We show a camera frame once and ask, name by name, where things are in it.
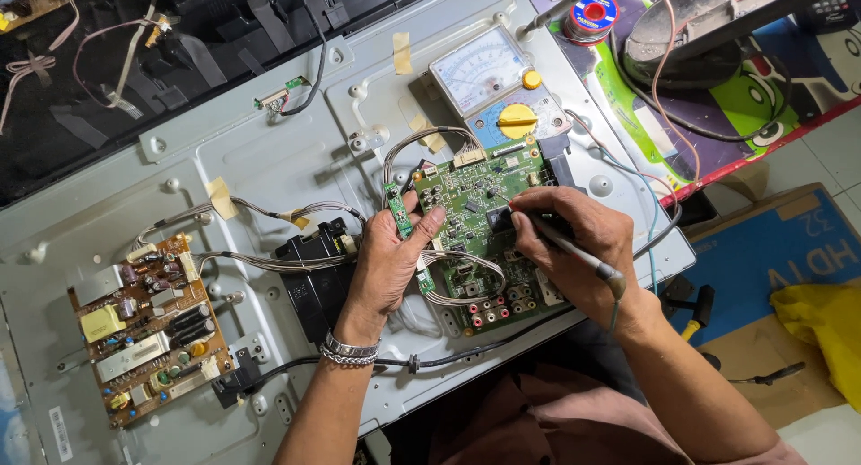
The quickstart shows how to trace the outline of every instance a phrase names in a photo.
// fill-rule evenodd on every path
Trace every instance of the chain bracelet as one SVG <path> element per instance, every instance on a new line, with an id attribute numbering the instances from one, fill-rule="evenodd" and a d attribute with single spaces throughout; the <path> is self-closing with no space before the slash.
<path id="1" fill-rule="evenodd" d="M 376 358 L 380 353 L 374 352 L 372 355 L 365 357 L 341 356 L 329 350 L 329 348 L 327 348 L 325 345 L 320 344 L 320 354 L 322 354 L 323 357 L 325 357 L 326 359 L 329 359 L 330 361 L 335 361 L 338 364 L 349 364 L 350 366 L 368 366 L 370 364 L 373 364 L 374 361 L 376 361 Z"/>

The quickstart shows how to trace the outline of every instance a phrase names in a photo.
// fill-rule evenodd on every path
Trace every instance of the yellow plastic bag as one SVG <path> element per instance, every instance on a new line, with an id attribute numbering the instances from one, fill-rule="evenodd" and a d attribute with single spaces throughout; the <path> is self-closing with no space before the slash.
<path id="1" fill-rule="evenodd" d="M 770 303 L 793 336 L 819 346 L 831 383 L 861 413 L 861 288 L 793 285 Z"/>

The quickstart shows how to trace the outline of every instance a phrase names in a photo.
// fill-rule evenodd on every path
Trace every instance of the barcode label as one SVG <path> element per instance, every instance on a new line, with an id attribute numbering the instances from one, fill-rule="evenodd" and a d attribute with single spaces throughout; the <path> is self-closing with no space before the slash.
<path id="1" fill-rule="evenodd" d="M 63 413 L 59 411 L 59 406 L 51 408 L 48 411 L 51 415 L 51 423 L 53 424 L 54 438 L 57 439 L 57 450 L 59 451 L 60 461 L 66 461 L 71 458 L 71 446 L 69 444 L 69 435 L 65 432 L 65 423 L 63 422 Z"/>

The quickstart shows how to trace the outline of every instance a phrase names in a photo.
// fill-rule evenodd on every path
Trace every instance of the blue wire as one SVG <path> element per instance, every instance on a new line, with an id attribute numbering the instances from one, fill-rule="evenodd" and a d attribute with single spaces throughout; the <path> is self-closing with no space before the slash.
<path id="1" fill-rule="evenodd" d="M 630 167 L 622 164 L 621 162 L 617 161 L 616 158 L 611 156 L 605 148 L 602 147 L 600 149 L 601 149 L 601 152 L 605 156 L 607 156 L 607 158 L 609 159 L 610 162 L 613 162 L 614 164 L 619 166 L 619 168 L 639 177 L 642 180 L 642 182 L 646 185 L 646 187 L 648 187 L 649 193 L 652 194 L 652 199 L 654 200 L 654 219 L 652 220 L 652 227 L 648 231 L 648 240 L 651 241 L 652 238 L 654 238 L 654 229 L 658 225 L 658 213 L 661 211 L 661 209 L 660 209 L 661 208 L 661 201 L 658 198 L 658 195 L 655 194 L 654 189 L 652 189 L 652 186 L 648 183 L 648 180 L 646 179 L 645 175 L 640 174 L 639 172 L 637 172 L 637 171 L 631 169 Z M 648 251 L 648 258 L 652 264 L 652 291 L 654 292 L 655 295 L 658 295 L 658 275 L 655 273 L 654 252 L 652 252 L 651 248 Z"/>

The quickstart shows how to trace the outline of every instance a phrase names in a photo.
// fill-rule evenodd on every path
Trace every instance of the hand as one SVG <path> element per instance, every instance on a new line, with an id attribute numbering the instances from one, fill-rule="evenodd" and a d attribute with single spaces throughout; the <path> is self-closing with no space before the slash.
<path id="1" fill-rule="evenodd" d="M 342 343 L 377 342 L 388 315 L 400 307 L 404 290 L 415 275 L 421 250 L 445 220 L 442 206 L 422 217 L 415 191 L 404 195 L 404 207 L 413 224 L 413 233 L 405 241 L 401 241 L 389 209 L 371 217 L 365 226 L 350 294 L 335 330 L 336 339 L 346 339 Z"/>
<path id="2" fill-rule="evenodd" d="M 534 187 L 515 196 L 511 203 L 524 211 L 564 217 L 574 230 L 576 244 L 626 276 L 628 286 L 616 324 L 620 336 L 650 329 L 656 318 L 663 319 L 660 302 L 637 283 L 634 221 L 630 216 L 609 209 L 571 187 Z M 514 212 L 511 220 L 517 229 L 517 249 L 534 261 L 571 303 L 603 328 L 609 328 L 613 296 L 594 270 L 540 239 L 525 214 Z"/>

